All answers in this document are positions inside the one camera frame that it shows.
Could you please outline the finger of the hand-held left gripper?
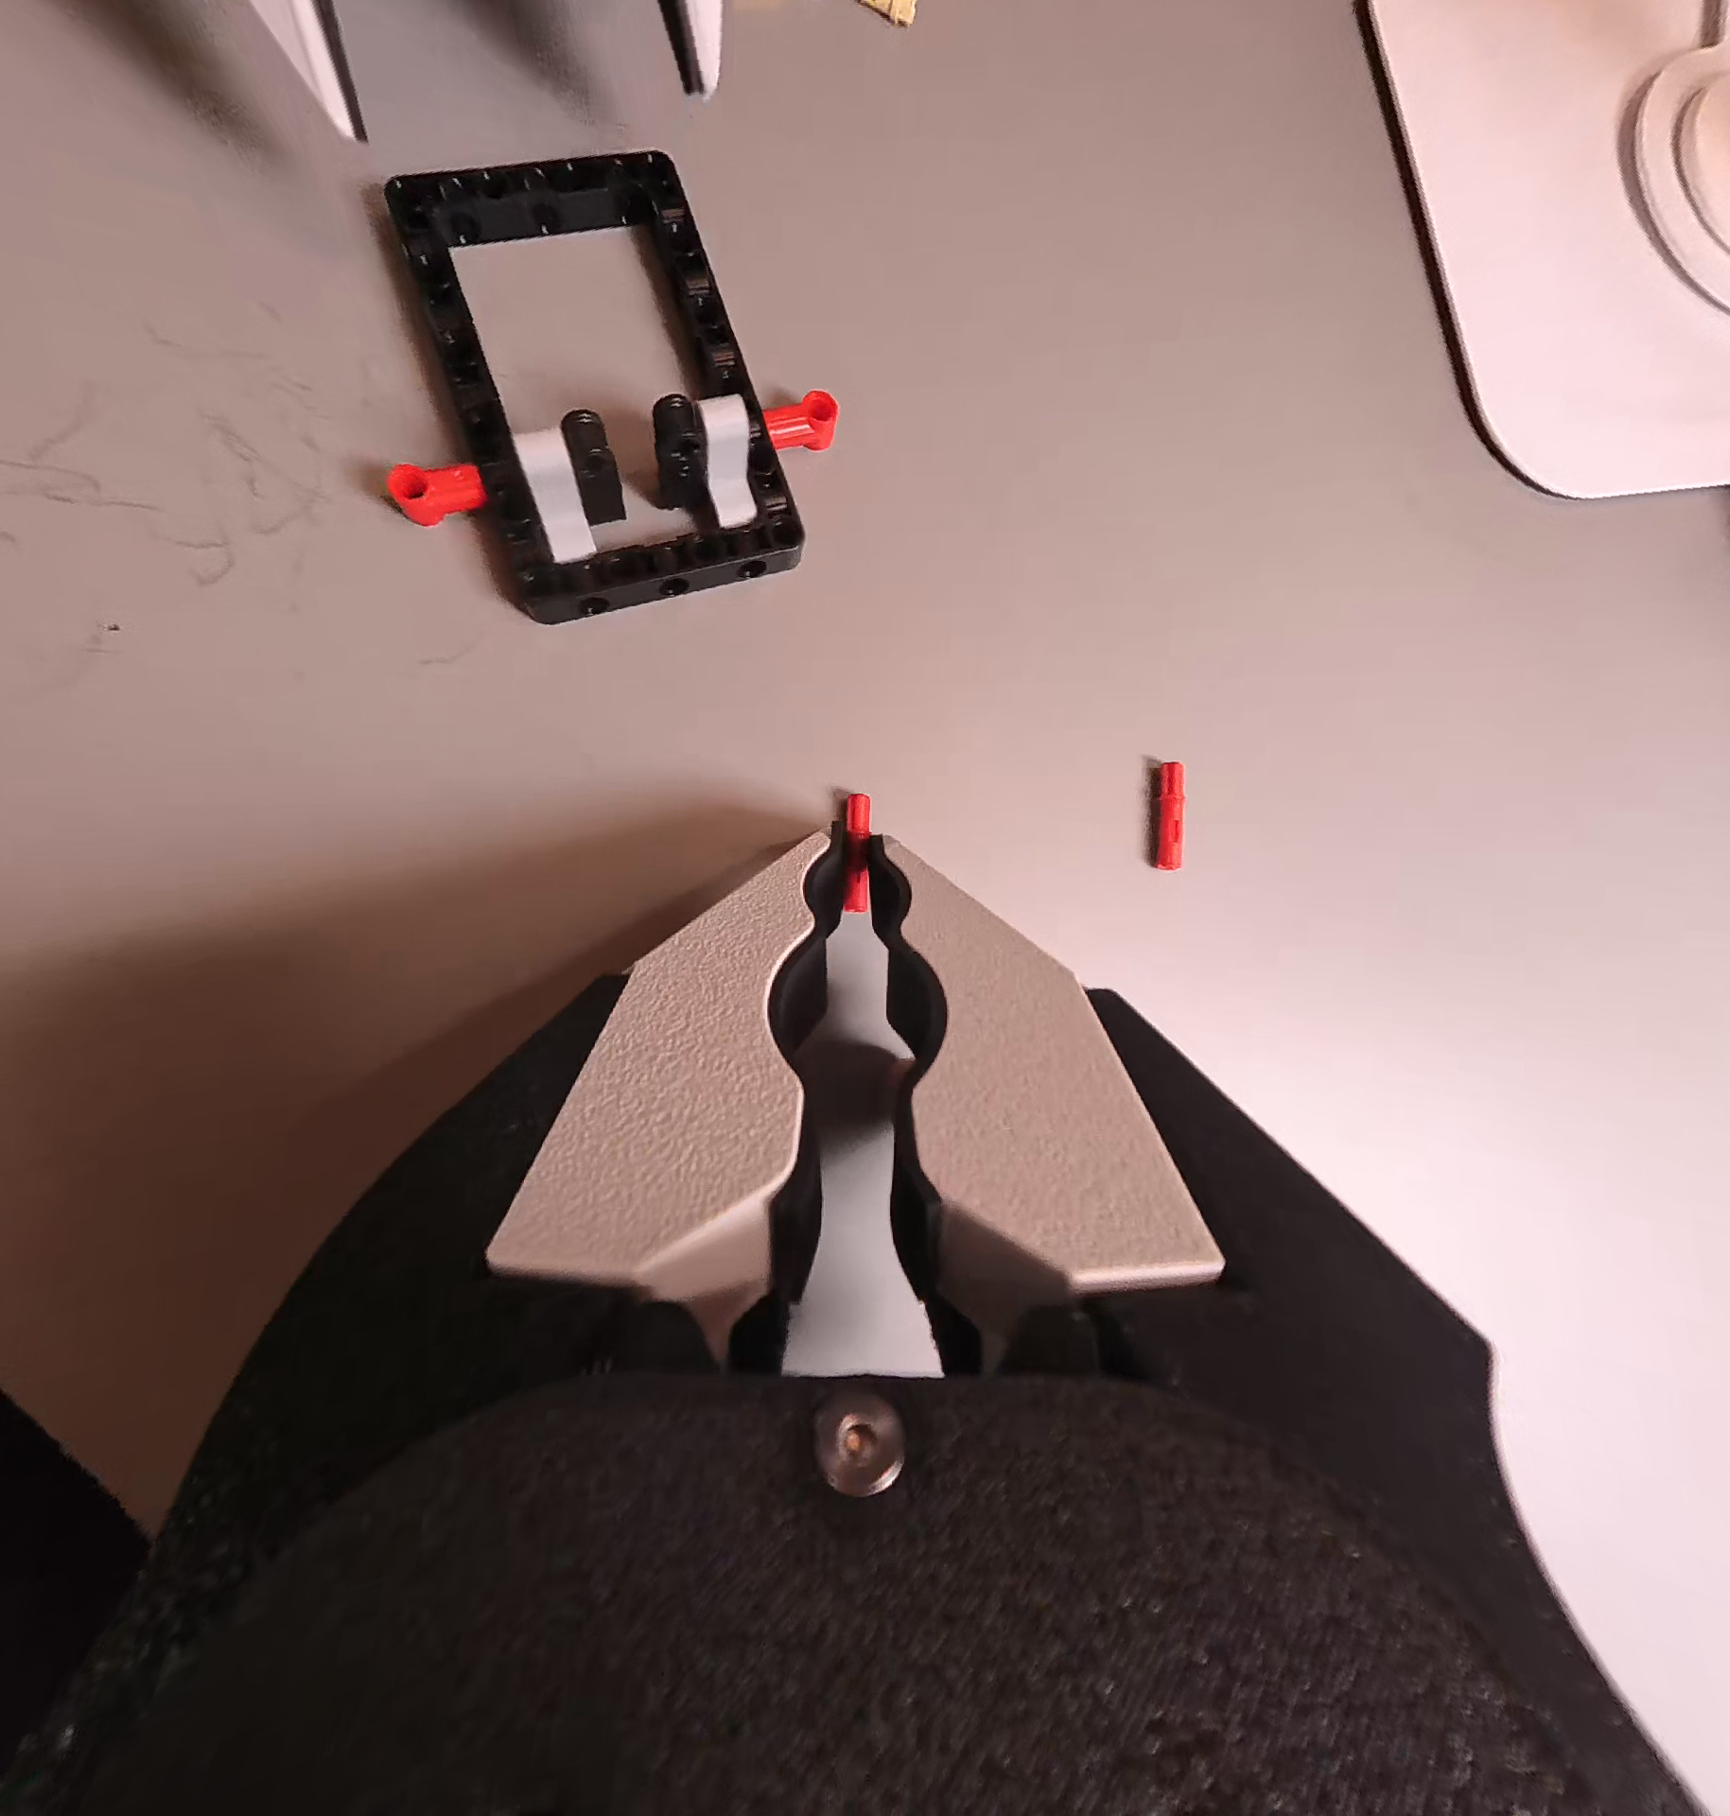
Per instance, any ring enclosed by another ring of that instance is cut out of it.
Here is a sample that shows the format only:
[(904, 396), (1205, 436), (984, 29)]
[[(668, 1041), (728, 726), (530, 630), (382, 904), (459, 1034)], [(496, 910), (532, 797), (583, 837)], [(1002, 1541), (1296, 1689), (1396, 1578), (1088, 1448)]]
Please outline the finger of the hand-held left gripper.
[(658, 9), (684, 93), (709, 98), (721, 77), (726, 1), (658, 1)]
[(334, 1), (252, 1), (261, 24), (305, 83), (334, 129), (349, 142), (367, 140), (357, 84), (342, 43)]

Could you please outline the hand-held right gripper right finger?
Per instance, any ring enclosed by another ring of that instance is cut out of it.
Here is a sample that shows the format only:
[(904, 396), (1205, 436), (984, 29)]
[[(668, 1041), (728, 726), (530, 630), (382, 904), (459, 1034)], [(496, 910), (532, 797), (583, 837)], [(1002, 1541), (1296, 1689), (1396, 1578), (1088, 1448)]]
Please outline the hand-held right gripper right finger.
[(894, 1111), (892, 1231), (938, 1345), (1205, 1286), (1215, 1235), (1080, 979), (898, 839), (866, 843)]

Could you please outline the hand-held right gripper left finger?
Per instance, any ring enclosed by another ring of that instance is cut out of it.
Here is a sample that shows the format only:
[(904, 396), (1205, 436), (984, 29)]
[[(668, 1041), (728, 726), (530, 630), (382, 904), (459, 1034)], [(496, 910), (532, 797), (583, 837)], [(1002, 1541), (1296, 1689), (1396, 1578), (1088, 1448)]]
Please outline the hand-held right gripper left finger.
[(791, 1057), (847, 877), (820, 828), (630, 966), (487, 1246), (498, 1276), (678, 1304), (709, 1345), (801, 1295), (820, 1211)]

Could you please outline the black lego frame assembly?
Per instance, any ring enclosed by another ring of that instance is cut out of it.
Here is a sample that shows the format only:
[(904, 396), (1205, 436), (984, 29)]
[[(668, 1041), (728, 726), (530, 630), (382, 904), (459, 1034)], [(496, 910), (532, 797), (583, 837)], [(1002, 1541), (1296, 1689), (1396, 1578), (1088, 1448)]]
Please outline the black lego frame assembly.
[[(392, 465), (387, 495), (422, 526), (476, 515), (494, 535), (515, 605), (571, 624), (795, 570), (807, 542), (781, 451), (825, 450), (837, 401), (812, 391), (767, 409), (748, 374), (716, 267), (673, 159), (661, 150), (398, 174), (382, 199), (467, 458)], [(658, 505), (673, 535), (608, 548), (625, 488), (598, 410), (512, 429), (455, 259), (494, 244), (637, 231), (688, 343), (699, 396), (653, 405)]]

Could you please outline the white tablet stand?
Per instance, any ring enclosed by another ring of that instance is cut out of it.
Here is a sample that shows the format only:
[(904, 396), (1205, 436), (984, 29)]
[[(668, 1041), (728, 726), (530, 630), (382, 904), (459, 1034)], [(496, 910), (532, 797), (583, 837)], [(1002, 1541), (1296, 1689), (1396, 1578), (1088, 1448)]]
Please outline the white tablet stand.
[(1730, 1), (1366, 4), (1491, 444), (1730, 486)]

